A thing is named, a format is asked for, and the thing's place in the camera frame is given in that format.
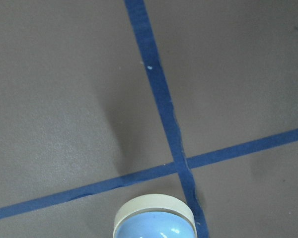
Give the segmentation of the blue white call bell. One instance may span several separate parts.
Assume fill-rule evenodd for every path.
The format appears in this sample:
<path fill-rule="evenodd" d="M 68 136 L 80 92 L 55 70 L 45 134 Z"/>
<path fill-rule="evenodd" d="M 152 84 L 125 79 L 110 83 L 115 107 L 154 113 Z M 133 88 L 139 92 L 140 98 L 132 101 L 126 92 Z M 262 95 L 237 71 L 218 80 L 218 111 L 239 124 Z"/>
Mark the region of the blue white call bell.
<path fill-rule="evenodd" d="M 114 219 L 114 238 L 196 238 L 194 215 L 183 201 L 146 194 L 126 202 Z"/>

